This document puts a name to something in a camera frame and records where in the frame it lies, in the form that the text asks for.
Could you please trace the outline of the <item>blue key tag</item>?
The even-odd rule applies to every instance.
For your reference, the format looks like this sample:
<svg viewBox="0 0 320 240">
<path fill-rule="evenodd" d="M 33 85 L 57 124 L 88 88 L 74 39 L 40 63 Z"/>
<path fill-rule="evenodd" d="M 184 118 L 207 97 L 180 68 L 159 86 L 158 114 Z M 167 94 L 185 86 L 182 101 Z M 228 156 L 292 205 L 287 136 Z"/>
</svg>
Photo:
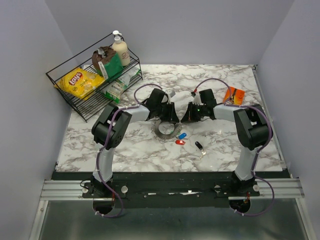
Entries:
<svg viewBox="0 0 320 240">
<path fill-rule="evenodd" d="M 187 136 L 187 134 L 184 132 L 184 133 L 181 133 L 179 136 L 178 136 L 178 139 L 179 140 L 182 140 L 184 139 L 185 137 Z"/>
</svg>

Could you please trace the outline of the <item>red key tag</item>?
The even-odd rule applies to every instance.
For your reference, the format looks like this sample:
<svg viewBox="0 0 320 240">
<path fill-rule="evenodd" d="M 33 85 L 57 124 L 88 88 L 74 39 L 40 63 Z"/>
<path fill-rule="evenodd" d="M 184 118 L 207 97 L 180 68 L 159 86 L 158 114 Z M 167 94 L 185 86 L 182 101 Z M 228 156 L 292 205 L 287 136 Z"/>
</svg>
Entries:
<svg viewBox="0 0 320 240">
<path fill-rule="evenodd" d="M 177 144 L 177 145 L 185 145 L 186 144 L 186 142 L 184 141 L 184 140 L 179 140 L 179 139 L 177 139 L 176 141 L 175 141 L 175 143 Z"/>
</svg>

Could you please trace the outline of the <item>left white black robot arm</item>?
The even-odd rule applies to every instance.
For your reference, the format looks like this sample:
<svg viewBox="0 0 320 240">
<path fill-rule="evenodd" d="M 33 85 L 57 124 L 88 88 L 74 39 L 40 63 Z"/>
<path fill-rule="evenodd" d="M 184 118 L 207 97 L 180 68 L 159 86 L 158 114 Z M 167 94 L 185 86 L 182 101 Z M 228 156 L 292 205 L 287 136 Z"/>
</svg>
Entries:
<svg viewBox="0 0 320 240">
<path fill-rule="evenodd" d="M 174 95 L 173 90 L 154 88 L 147 99 L 136 105 L 118 107 L 110 103 L 105 107 L 91 129 L 93 140 L 101 145 L 93 172 L 93 177 L 97 180 L 93 191 L 99 197 L 104 198 L 110 194 L 111 185 L 108 181 L 113 176 L 114 152 L 123 140 L 129 124 L 158 118 L 161 122 L 174 124 L 175 129 L 178 127 L 180 120 L 175 103 L 171 101 Z"/>
</svg>

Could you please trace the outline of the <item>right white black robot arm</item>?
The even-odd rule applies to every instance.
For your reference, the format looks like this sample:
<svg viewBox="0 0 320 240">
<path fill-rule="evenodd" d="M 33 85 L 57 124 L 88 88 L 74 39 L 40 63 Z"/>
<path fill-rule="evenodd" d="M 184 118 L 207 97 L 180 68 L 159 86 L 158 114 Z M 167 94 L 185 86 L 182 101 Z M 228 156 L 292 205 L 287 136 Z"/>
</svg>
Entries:
<svg viewBox="0 0 320 240">
<path fill-rule="evenodd" d="M 254 178 L 258 157 L 273 137 L 271 124 L 260 104 L 235 105 L 217 103 L 211 89 L 199 93 L 192 91 L 193 101 L 181 119 L 182 123 L 199 122 L 204 117 L 211 120 L 225 120 L 235 123 L 237 137 L 242 145 L 238 165 L 234 171 L 236 180 L 230 183 L 230 191 L 241 196 L 248 190 L 249 181 Z"/>
</svg>

